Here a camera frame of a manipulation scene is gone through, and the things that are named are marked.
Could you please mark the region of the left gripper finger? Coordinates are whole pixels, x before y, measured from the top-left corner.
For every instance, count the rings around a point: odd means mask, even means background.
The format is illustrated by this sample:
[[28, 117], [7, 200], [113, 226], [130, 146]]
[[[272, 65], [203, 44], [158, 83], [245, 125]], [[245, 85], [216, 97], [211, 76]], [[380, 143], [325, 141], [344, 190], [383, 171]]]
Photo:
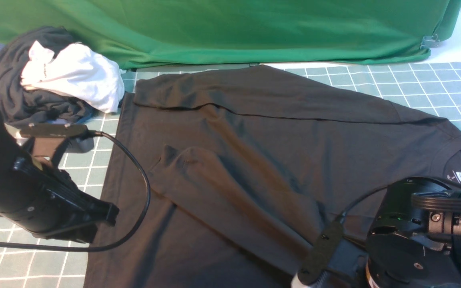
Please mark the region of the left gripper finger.
[[110, 202], [87, 196], [82, 205], [86, 218], [95, 223], [103, 223], [108, 226], [115, 226], [117, 215], [120, 209]]
[[80, 244], [91, 244], [97, 234], [97, 224], [81, 224], [73, 226], [60, 226], [50, 231], [34, 233], [35, 238], [46, 240], [74, 241]]

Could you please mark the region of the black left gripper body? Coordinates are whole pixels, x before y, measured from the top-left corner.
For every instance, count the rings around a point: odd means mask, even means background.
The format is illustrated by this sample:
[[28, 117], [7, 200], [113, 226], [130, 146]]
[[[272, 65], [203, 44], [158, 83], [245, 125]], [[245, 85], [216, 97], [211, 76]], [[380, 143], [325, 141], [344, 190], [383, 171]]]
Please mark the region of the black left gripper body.
[[30, 232], [97, 224], [82, 210], [87, 196], [58, 164], [66, 140], [28, 138], [23, 145], [0, 113], [0, 217]]

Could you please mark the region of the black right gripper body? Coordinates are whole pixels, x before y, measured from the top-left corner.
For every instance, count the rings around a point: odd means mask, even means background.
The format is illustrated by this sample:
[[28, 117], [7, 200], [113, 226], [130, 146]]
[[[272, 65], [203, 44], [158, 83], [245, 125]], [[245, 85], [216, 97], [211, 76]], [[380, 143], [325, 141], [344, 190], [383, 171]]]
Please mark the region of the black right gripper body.
[[415, 193], [440, 193], [448, 188], [430, 178], [407, 178], [388, 186], [366, 238], [366, 275], [371, 287], [461, 285], [461, 268], [451, 241], [431, 240], [430, 212], [411, 203]]

